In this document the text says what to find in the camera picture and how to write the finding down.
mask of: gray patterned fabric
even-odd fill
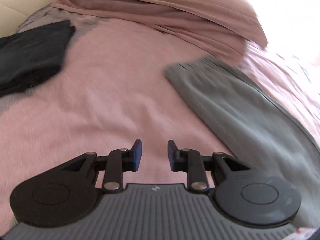
[[[207,57],[165,75],[185,103],[235,156],[295,185],[297,226],[320,226],[320,154],[311,134],[236,68]]]

